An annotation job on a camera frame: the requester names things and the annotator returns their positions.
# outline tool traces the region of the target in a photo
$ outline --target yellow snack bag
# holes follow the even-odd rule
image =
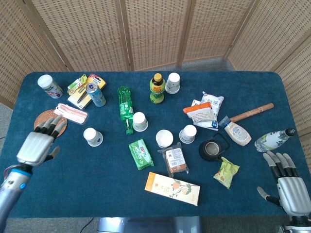
[[[232,178],[237,174],[239,166],[231,163],[229,160],[222,157],[222,165],[220,170],[213,176],[216,180],[222,183],[227,189],[231,186]]]

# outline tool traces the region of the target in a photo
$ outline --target black bottle cap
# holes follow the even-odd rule
[[[285,130],[285,133],[287,134],[287,136],[292,137],[296,134],[296,130],[293,128],[288,128]]]

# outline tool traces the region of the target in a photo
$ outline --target woven coaster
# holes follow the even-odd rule
[[[35,120],[34,129],[36,128],[36,126],[37,126],[38,124],[40,124],[40,123],[43,122],[43,121],[47,121],[47,120],[50,119],[51,117],[53,117],[53,118],[57,118],[57,117],[58,117],[58,115],[54,113],[54,110],[53,110],[53,109],[47,110],[47,111],[44,111],[43,113],[41,113],[41,114],[37,117],[37,119]],[[57,137],[59,137],[60,135],[62,135],[62,133],[65,131],[65,129],[66,129],[66,127],[67,127],[67,119],[64,118],[64,117],[62,117],[62,118],[59,120],[59,122],[57,123],[56,127],[57,127],[61,122],[63,122],[63,121],[66,122],[66,125],[62,128],[62,130],[59,132],[59,134],[58,134]]]

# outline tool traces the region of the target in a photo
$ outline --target rattan screen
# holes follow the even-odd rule
[[[16,1],[0,0],[0,25],[0,101],[13,107],[26,74],[66,68]]]
[[[196,0],[184,60],[223,56],[251,0]]]
[[[126,0],[135,70],[177,62],[187,2]]]
[[[311,132],[311,43],[280,72],[298,131]]]
[[[32,0],[74,70],[127,70],[113,0]]]
[[[311,138],[306,139],[301,142],[303,151],[305,153],[306,161],[309,167],[309,171],[311,173]]]
[[[229,55],[237,70],[271,70],[311,29],[311,1],[260,0]]]

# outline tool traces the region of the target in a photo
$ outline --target blue can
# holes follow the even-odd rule
[[[97,107],[103,107],[106,104],[106,99],[96,83],[89,83],[86,86],[86,92],[89,94],[89,96],[91,96],[94,104]]]

